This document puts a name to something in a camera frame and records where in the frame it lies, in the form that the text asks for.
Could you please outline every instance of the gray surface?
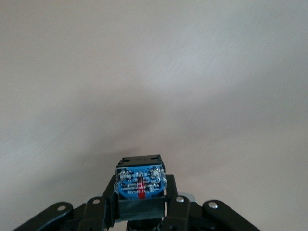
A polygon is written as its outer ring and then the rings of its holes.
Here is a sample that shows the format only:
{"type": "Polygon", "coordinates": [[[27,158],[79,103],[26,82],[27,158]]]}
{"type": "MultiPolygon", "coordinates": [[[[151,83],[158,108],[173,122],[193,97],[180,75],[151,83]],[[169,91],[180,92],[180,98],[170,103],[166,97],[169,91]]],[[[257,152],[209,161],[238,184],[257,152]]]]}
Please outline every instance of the gray surface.
{"type": "Polygon", "coordinates": [[[161,154],[199,203],[308,230],[307,15],[308,1],[2,1],[0,229],[161,154]]]}

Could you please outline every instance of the red component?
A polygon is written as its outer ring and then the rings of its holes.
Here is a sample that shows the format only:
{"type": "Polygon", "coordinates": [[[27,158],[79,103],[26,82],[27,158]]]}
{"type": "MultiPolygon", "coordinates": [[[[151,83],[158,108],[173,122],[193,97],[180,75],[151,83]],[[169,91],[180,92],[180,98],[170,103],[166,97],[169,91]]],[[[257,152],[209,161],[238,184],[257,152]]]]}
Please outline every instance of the red component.
{"type": "Polygon", "coordinates": [[[138,187],[138,198],[144,199],[145,198],[145,185],[144,185],[144,181],[142,177],[138,177],[137,187],[138,187]]]}

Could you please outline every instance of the blue servo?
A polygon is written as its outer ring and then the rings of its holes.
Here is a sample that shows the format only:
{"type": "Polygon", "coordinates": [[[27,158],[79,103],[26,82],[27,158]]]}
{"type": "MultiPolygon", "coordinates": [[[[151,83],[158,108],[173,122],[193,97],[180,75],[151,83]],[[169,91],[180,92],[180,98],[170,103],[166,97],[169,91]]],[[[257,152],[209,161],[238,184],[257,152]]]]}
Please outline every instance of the blue servo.
{"type": "Polygon", "coordinates": [[[167,186],[160,155],[123,158],[116,166],[115,192],[122,199],[160,197],[167,186]]]}

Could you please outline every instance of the gray wall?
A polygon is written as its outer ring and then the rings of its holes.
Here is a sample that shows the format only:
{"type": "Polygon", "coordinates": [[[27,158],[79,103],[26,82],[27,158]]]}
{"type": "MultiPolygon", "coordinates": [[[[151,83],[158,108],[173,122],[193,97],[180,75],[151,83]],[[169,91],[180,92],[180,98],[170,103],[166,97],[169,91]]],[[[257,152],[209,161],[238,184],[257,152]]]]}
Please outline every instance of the gray wall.
{"type": "Polygon", "coordinates": [[[0,229],[161,154],[200,204],[308,230],[307,15],[307,1],[1,1],[0,229]]]}

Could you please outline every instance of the black robotic mechanism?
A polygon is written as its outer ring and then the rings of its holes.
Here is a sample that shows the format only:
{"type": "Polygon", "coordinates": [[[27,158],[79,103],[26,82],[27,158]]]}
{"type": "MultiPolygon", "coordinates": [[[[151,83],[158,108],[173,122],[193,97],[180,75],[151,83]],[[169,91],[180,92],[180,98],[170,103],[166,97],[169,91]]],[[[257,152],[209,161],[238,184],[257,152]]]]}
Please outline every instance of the black robotic mechanism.
{"type": "Polygon", "coordinates": [[[55,203],[14,231],[106,231],[124,220],[127,231],[259,231],[221,201],[178,195],[165,172],[160,155],[123,158],[102,196],[75,209],[55,203]]]}

